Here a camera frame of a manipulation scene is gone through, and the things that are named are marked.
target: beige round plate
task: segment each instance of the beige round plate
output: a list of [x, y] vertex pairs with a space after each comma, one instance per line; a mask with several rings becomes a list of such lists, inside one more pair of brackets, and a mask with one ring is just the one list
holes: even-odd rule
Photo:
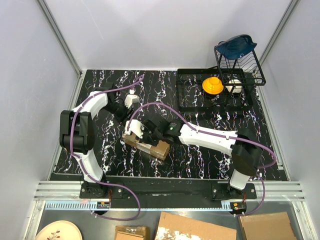
[[35, 240], [82, 240], [81, 232], [69, 221], [55, 221], [45, 226]]

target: cardboard box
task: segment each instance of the cardboard box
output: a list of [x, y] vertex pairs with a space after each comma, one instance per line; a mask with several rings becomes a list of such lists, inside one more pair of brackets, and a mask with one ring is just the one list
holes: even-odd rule
[[115, 226], [115, 240], [150, 240], [147, 226]]
[[238, 219], [244, 240], [296, 240], [286, 212], [240, 216]]
[[157, 146], [152, 146], [150, 144], [138, 142], [138, 140], [136, 140], [135, 134], [132, 134], [132, 135], [123, 134], [122, 139], [126, 144], [133, 146], [161, 160], [166, 159], [166, 156], [170, 150], [170, 145], [164, 141], [159, 141]]
[[162, 212], [155, 240], [236, 240], [237, 230]]

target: white wall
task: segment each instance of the white wall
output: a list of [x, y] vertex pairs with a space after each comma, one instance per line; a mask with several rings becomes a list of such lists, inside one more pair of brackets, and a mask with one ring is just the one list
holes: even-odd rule
[[320, 1], [302, 0], [265, 64], [263, 92], [288, 165], [320, 236]]
[[1, 0], [0, 32], [0, 239], [17, 240], [77, 77], [36, 1]]
[[47, 0], [82, 69], [205, 68], [239, 34], [260, 56], [290, 0]]

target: black and white marble surface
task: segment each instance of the black and white marble surface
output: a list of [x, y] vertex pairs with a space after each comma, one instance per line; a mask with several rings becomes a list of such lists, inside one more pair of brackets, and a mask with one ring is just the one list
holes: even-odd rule
[[[137, 76], [144, 74], [144, 80], [135, 87], [135, 94], [140, 96], [141, 106], [150, 102], [162, 102], [177, 108], [176, 72], [175, 71], [132, 71], [132, 70], [87, 70], [79, 93], [77, 105], [86, 99], [95, 87], [103, 87], [105, 83], [115, 83], [119, 87], [132, 84]], [[190, 76], [190, 84], [195, 76]], [[129, 90], [119, 93], [125, 98]], [[189, 100], [197, 104], [195, 91]], [[254, 105], [249, 111], [237, 115], [232, 112], [198, 112], [185, 113], [184, 118], [193, 124], [217, 130], [237, 131], [249, 128], [256, 134], [259, 142], [272, 148], [267, 124], [261, 107], [258, 93], [253, 92]], [[169, 110], [160, 106], [149, 106], [139, 113], [143, 116], [160, 114], [169, 121], [175, 118]], [[126, 145], [122, 140], [124, 127], [118, 125], [112, 114], [101, 110], [94, 119], [95, 144], [94, 152], [106, 175], [131, 177], [167, 177], [196, 179], [229, 179], [232, 173], [232, 159], [221, 152], [199, 146], [173, 144], [164, 161], [156, 159], [134, 147]], [[261, 164], [272, 161], [272, 157], [263, 152]], [[261, 169], [266, 180], [280, 180], [277, 165]], [[63, 149], [55, 166], [56, 174], [81, 174], [81, 170], [72, 157]]]

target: wire basket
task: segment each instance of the wire basket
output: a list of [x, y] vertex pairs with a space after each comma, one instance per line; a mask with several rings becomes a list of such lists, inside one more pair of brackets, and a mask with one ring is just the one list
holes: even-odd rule
[[[176, 91], [179, 111], [184, 112], [243, 112], [252, 108], [256, 86], [266, 84], [255, 51], [234, 60], [226, 59], [216, 48], [217, 66], [203, 69], [178, 69]], [[209, 77], [218, 77], [223, 91], [218, 95], [207, 94], [202, 83]], [[233, 93], [241, 86], [240, 93]]]

